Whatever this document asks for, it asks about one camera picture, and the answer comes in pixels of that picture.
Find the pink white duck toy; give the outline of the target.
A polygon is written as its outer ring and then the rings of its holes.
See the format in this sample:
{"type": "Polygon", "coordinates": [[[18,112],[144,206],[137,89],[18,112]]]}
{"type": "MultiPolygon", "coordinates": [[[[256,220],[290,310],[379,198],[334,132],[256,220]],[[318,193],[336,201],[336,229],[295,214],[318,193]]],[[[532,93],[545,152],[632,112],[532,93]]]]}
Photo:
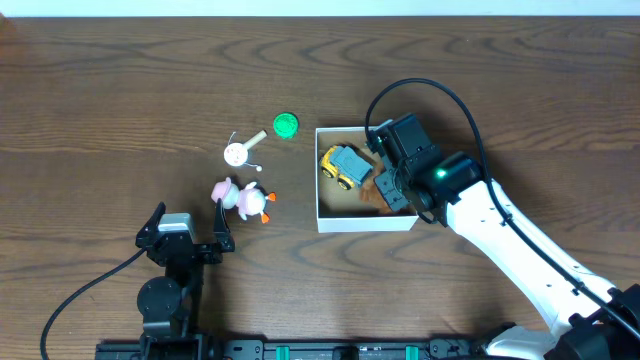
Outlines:
{"type": "Polygon", "coordinates": [[[261,222],[267,224],[271,220],[266,213],[267,203],[275,202],[277,196],[274,192],[263,192],[257,182],[248,183],[244,188],[240,188],[230,177],[226,177],[224,181],[214,185],[211,199],[214,202],[221,201],[225,210],[236,208],[244,221],[249,216],[259,215],[261,222]]]}

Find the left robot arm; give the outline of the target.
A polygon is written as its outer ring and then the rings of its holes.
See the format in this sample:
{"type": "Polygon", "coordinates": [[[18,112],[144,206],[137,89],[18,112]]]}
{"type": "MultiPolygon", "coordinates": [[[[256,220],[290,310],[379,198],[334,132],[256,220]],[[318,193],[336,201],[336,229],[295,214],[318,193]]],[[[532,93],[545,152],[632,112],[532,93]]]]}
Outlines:
{"type": "Polygon", "coordinates": [[[147,281],[137,296],[143,316],[140,355],[143,360],[221,359],[221,342],[197,330],[204,267],[223,261],[235,250],[221,201],[215,205],[214,241],[196,244],[188,213],[166,212],[160,203],[136,235],[135,245],[165,269],[147,281]]]}

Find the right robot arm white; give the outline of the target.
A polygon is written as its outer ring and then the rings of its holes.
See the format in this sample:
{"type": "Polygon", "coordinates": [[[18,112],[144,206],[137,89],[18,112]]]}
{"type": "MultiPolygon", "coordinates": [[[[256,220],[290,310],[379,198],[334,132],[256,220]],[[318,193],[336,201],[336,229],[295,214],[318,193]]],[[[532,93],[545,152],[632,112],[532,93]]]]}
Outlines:
{"type": "Polygon", "coordinates": [[[376,185],[393,209],[411,203],[483,252],[543,318],[545,332],[511,326],[480,342],[485,357],[636,359],[639,287],[619,290],[572,258],[531,222],[484,161],[437,149],[382,154],[376,185]]]}

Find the brown plush toy with carrot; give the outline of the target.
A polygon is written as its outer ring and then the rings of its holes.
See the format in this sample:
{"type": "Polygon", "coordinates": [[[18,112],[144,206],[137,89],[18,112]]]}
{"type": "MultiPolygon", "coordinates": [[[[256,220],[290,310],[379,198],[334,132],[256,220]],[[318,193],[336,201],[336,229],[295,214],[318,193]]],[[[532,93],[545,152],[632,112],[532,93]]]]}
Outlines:
{"type": "Polygon", "coordinates": [[[394,214],[394,211],[392,211],[386,203],[374,182],[375,178],[385,170],[382,160],[377,155],[371,153],[366,146],[362,146],[359,151],[362,157],[366,158],[373,166],[373,170],[360,187],[359,199],[363,203],[374,207],[380,215],[394,214]]]}

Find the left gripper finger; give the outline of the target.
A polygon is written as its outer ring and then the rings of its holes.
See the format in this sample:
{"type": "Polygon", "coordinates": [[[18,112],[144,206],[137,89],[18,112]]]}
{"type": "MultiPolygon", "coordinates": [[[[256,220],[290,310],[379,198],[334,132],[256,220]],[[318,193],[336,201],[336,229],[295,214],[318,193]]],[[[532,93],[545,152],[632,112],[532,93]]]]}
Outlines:
{"type": "Polygon", "coordinates": [[[214,219],[213,234],[221,252],[235,251],[235,241],[227,224],[225,208],[221,199],[216,201],[216,215],[214,219]]]}
{"type": "Polygon", "coordinates": [[[160,202],[149,220],[142,226],[135,238],[135,245],[140,249],[152,247],[159,239],[159,224],[166,212],[166,205],[160,202]]]}

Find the small white rattle drum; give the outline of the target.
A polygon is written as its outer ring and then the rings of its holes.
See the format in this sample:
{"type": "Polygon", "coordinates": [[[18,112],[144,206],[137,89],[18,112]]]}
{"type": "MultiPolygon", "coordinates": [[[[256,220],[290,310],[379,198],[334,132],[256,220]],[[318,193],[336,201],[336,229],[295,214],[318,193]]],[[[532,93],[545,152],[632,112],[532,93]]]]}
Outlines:
{"type": "Polygon", "coordinates": [[[261,172],[263,167],[259,164],[250,163],[249,154],[253,147],[268,136],[267,132],[265,130],[261,130],[245,142],[235,142],[235,134],[236,132],[233,132],[230,135],[227,146],[224,149],[223,158],[225,162],[232,167],[249,166],[254,168],[257,172],[261,172]]]}

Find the grey yellow toy truck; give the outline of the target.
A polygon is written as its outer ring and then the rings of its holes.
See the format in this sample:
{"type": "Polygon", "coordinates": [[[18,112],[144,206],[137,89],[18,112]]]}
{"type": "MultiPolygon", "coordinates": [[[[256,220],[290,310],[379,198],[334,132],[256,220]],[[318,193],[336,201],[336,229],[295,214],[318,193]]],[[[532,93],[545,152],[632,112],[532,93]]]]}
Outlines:
{"type": "Polygon", "coordinates": [[[373,166],[346,145],[330,147],[319,161],[320,171],[335,179],[344,190],[359,188],[371,175],[373,166]]]}

